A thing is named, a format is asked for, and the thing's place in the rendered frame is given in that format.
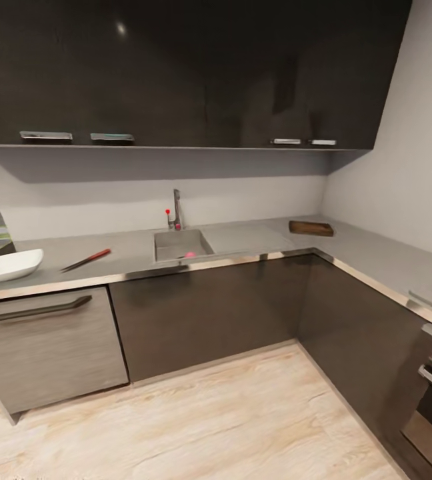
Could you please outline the cutting board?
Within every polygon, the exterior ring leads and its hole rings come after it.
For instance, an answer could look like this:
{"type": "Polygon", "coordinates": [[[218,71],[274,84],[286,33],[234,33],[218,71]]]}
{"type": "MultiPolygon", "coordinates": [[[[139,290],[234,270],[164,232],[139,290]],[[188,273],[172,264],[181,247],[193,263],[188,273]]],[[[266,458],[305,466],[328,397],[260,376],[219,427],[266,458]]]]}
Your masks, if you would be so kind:
{"type": "Polygon", "coordinates": [[[326,223],[312,223],[312,222],[301,222],[301,221],[290,221],[290,230],[295,232],[310,232],[310,233],[324,233],[324,234],[334,234],[334,229],[330,224],[326,223]]]}

